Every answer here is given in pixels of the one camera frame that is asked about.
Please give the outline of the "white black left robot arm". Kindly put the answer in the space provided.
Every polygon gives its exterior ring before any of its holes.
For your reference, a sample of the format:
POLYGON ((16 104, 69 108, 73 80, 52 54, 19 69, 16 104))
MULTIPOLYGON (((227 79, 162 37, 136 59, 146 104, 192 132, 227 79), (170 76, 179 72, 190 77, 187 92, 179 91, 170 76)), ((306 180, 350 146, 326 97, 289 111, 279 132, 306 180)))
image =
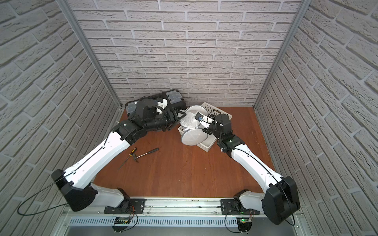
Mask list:
POLYGON ((92 179, 113 158, 146 136, 149 131, 169 131, 186 115, 184 100, 144 98, 127 106, 128 118, 112 128, 104 141, 66 170, 52 174, 56 186, 72 211, 87 207, 129 207, 124 190, 92 184, 92 179))

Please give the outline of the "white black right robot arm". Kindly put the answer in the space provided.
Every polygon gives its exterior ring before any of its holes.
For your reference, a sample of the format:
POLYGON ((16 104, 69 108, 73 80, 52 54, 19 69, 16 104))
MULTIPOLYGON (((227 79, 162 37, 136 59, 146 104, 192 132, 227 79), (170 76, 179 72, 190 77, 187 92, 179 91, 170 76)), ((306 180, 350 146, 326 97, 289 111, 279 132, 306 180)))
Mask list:
POLYGON ((279 225, 300 209, 300 200, 295 180, 283 177, 262 162, 241 140, 233 134, 228 115, 214 116, 209 130, 217 138, 222 152, 238 162, 260 185, 262 193, 249 190, 239 192, 234 199, 241 209, 253 209, 264 213, 274 224, 279 225))

